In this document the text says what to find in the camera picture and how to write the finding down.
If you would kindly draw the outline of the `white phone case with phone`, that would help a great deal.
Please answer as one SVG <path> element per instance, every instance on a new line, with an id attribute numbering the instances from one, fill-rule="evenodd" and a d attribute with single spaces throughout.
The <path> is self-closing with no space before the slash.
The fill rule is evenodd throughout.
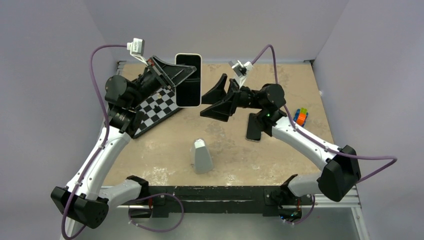
<path id="1" fill-rule="evenodd" d="M 196 67 L 196 71 L 176 87 L 176 105 L 179 108 L 200 106 L 202 101 L 202 56 L 197 53 L 178 53 L 175 55 L 175 63 L 177 65 Z"/>

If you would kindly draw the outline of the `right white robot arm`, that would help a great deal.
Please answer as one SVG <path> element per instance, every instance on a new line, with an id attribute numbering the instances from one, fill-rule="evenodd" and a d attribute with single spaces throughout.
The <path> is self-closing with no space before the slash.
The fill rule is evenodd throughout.
<path id="1" fill-rule="evenodd" d="M 267 83 L 260 90 L 239 86 L 224 73 L 217 84 L 201 97 L 208 107 L 200 116 L 227 122 L 237 108 L 258 109 L 252 121 L 261 132 L 278 139 L 304 155 L 319 169 L 317 174 L 289 177 L 281 186 L 280 196 L 288 204 L 301 196 L 322 194 L 340 202 L 361 179 L 356 151 L 346 145 L 331 144 L 295 123 L 288 110 L 282 110 L 286 100 L 281 85 Z"/>

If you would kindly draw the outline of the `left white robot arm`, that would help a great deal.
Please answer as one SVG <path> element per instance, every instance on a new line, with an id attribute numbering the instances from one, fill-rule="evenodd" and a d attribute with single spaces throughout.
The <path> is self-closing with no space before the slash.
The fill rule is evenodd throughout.
<path id="1" fill-rule="evenodd" d="M 160 89 L 174 90 L 196 70 L 152 56 L 135 80 L 114 75 L 106 81 L 108 110 L 98 142 L 66 186 L 55 187 L 50 195 L 62 213 L 65 230 L 75 226 L 95 229 L 110 210 L 130 201 L 138 205 L 148 201 L 149 183 L 140 177 L 131 175 L 108 190 L 102 190 L 103 182 L 143 121 L 140 104 Z"/>

